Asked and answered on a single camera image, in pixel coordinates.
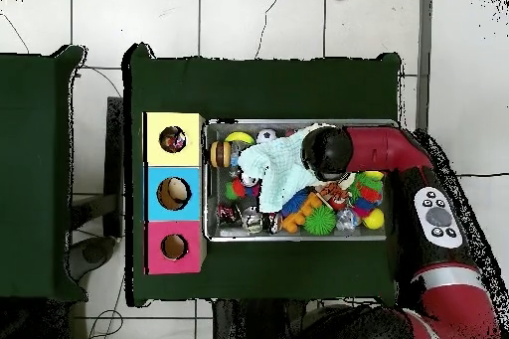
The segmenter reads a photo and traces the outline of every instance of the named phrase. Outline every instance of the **white object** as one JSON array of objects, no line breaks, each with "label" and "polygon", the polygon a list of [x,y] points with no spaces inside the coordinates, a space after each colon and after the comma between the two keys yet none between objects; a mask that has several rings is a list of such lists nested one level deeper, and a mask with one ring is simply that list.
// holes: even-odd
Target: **white object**
[{"label": "white object", "polygon": [[263,130],[259,131],[259,134],[256,138],[256,143],[267,143],[268,141],[272,141],[276,139],[277,136],[275,135],[275,131],[271,128],[265,128]]}]

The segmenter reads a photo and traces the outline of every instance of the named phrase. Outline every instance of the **metal tray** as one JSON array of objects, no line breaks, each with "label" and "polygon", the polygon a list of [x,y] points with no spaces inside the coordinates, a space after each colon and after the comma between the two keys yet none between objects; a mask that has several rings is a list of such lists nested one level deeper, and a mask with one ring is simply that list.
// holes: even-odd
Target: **metal tray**
[{"label": "metal tray", "polygon": [[[398,126],[392,120],[343,120],[343,119],[241,119],[235,122],[223,122],[212,119],[204,126],[204,140],[207,149],[210,149],[213,142],[224,140],[230,133],[234,131],[244,131],[253,137],[264,128],[272,128],[278,137],[283,137],[288,129],[299,129],[311,125],[315,122],[326,122],[336,126],[348,125],[365,125],[365,126]],[[358,227],[352,233],[340,232],[337,229],[330,236],[317,237],[308,234],[303,228],[295,234],[286,231],[280,231],[275,235],[262,231],[258,234],[250,234],[242,227],[220,225],[217,216],[218,204],[229,204],[225,197],[225,184],[231,181],[228,169],[214,168],[207,160],[204,174],[203,187],[203,217],[204,217],[204,233],[207,239],[214,242],[281,242],[281,241],[379,241],[386,239],[386,231],[384,228],[373,231],[364,226]],[[391,212],[391,205],[386,199],[388,196],[387,188],[390,187],[388,181],[384,182],[384,201],[381,209],[386,218]],[[245,197],[238,199],[236,204],[243,211],[248,206],[256,206],[256,198]]]}]

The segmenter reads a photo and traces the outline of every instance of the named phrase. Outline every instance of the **green spiky ball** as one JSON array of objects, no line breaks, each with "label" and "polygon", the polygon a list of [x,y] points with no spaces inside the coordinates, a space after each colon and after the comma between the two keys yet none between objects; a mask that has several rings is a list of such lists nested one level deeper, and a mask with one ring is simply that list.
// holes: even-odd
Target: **green spiky ball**
[{"label": "green spiky ball", "polygon": [[334,231],[336,227],[336,214],[326,206],[316,208],[311,215],[306,218],[304,230],[313,236],[327,236]]}]

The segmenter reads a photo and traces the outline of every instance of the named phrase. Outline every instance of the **green table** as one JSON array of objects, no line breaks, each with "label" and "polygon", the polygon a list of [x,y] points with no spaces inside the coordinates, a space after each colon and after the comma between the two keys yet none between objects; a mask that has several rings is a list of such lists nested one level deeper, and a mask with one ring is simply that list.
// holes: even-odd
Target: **green table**
[{"label": "green table", "polygon": [[124,56],[127,300],[333,298],[394,300],[387,246],[378,242],[211,243],[202,271],[143,273],[141,113],[199,112],[205,118],[364,118],[398,115],[400,58],[312,61],[155,59],[133,46]]}]

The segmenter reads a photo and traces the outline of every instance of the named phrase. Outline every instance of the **floor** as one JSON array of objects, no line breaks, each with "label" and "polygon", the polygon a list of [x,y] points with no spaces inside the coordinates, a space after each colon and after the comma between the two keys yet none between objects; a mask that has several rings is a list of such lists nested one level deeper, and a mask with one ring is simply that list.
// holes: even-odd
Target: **floor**
[{"label": "floor", "polygon": [[[452,0],[447,2],[453,7]],[[437,22],[442,24],[437,32],[445,31],[448,10],[436,10],[437,18],[443,18]],[[375,58],[381,53],[397,52],[404,64],[401,104],[405,111],[401,123],[414,129],[419,20],[420,0],[0,0],[0,52],[22,54],[28,50],[48,55],[63,44],[87,47],[87,68],[81,69],[74,89],[74,191],[84,195],[100,193],[102,189],[106,98],[122,95],[120,62],[133,43],[148,43],[156,57],[200,55],[238,60]],[[455,23],[451,29],[460,28],[461,22]],[[468,86],[464,86],[464,98],[481,105],[483,116],[492,116],[498,123],[487,128],[479,123],[462,124],[465,113],[469,111],[467,115],[473,119],[477,107],[460,105],[458,110],[459,97],[452,98],[447,92],[447,81],[465,79],[465,75],[459,77],[451,72],[447,59],[455,53],[450,47],[460,47],[461,38],[454,37],[451,44],[447,42],[449,37],[433,36],[431,78],[437,60],[441,75],[436,76],[441,80],[431,81],[430,85],[430,132],[443,141],[457,170],[488,172],[505,167],[508,171],[507,140],[504,143],[503,134],[493,134],[495,126],[503,131],[508,128],[498,112],[503,106],[500,91],[487,90],[489,97],[500,98],[487,101],[481,94],[468,93]],[[444,55],[440,57],[435,48],[443,49]],[[500,58],[504,52],[507,55],[503,48],[496,52]],[[468,69],[462,57],[459,54],[453,59],[459,73]],[[444,121],[450,117],[455,124],[444,128]],[[472,140],[480,143],[474,150],[467,147]],[[482,158],[491,162],[485,163]],[[481,226],[507,275],[508,245],[497,233],[503,228],[499,212],[505,203],[503,196],[508,195],[509,182],[502,177],[465,178],[463,186],[474,201]],[[82,231],[75,233],[75,241],[89,234],[102,234],[97,222],[83,226]],[[212,339],[212,309],[208,301],[152,301],[144,308],[126,306],[122,292],[123,246],[121,241],[112,260],[85,279],[88,302],[75,307],[76,339],[90,339],[108,330],[108,336],[91,339]],[[99,314],[115,306],[123,324],[111,311],[97,320]]]}]

